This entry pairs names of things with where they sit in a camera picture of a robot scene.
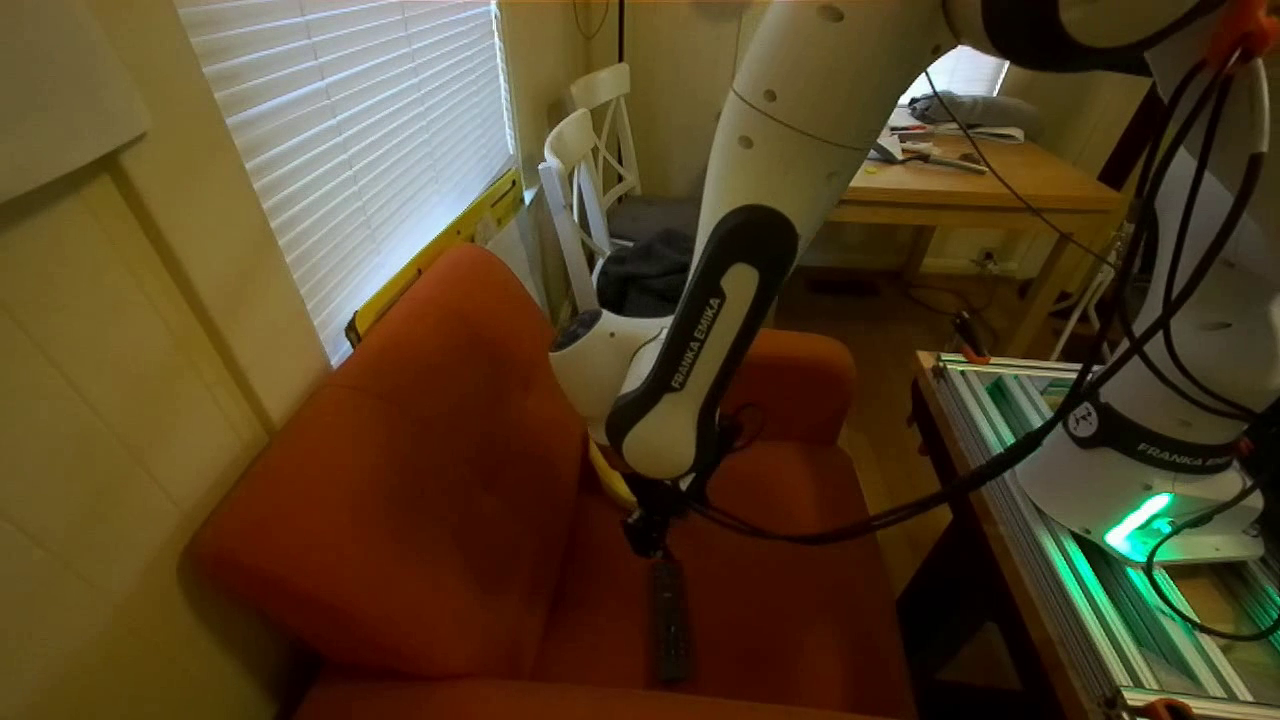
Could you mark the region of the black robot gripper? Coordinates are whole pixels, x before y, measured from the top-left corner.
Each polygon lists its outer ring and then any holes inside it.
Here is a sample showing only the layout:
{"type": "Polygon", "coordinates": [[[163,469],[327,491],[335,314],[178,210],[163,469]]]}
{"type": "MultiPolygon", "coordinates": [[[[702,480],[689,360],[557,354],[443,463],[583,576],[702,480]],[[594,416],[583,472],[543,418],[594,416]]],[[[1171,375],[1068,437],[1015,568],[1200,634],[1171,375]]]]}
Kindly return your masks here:
{"type": "Polygon", "coordinates": [[[668,544],[668,527],[689,514],[689,491],[643,477],[632,477],[629,491],[634,506],[623,518],[623,538],[634,555],[656,555],[668,544]]]}

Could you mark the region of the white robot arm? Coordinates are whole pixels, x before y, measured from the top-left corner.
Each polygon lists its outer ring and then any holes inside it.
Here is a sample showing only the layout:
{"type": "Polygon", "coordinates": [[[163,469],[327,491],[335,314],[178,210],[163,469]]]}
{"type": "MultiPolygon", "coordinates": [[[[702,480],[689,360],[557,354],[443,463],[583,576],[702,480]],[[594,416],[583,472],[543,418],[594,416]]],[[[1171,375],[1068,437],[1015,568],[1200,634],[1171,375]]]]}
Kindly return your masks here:
{"type": "Polygon", "coordinates": [[[1267,0],[766,0],[723,94],[691,263],[673,310],[583,310],[552,371],[621,469],[640,555],[706,504],[733,453],[723,390],[797,257],[899,92],[971,42],[1036,73],[1148,73],[1176,136],[1162,164],[1233,173],[1224,201],[1161,173],[1131,235],[1150,288],[1123,338],[971,484],[1015,480],[1060,527],[1154,565],[1257,561],[1274,480],[1274,12],[1267,0]]]}

